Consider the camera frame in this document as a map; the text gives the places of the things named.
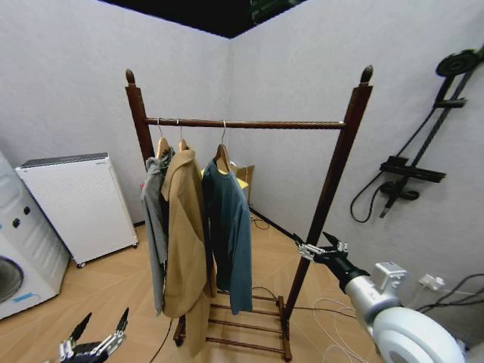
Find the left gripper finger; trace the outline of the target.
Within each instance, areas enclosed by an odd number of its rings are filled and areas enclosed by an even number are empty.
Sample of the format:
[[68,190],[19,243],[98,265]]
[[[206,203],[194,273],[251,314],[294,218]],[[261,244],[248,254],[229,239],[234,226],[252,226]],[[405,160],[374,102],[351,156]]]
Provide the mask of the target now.
[[82,336],[91,316],[92,313],[89,312],[83,320],[76,325],[71,335],[60,343],[58,347],[58,358],[72,358],[74,356],[74,348],[76,347],[77,340]]
[[125,330],[128,324],[128,316],[129,307],[124,311],[114,333],[106,337],[93,349],[93,356],[110,356],[122,345],[123,341],[126,339]]

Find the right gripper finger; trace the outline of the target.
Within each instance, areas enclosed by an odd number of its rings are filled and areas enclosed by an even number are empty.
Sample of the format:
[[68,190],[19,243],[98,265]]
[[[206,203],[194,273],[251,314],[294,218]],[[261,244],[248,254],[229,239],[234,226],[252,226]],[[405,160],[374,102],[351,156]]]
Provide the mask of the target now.
[[297,252],[305,259],[309,261],[313,261],[316,256],[320,256],[322,254],[322,249],[311,245],[306,244],[301,237],[299,237],[296,233],[292,234],[292,239],[296,244]]
[[339,238],[327,233],[326,231],[323,231],[323,235],[330,243],[329,247],[324,247],[324,251],[326,253],[348,253],[347,242],[341,241]]

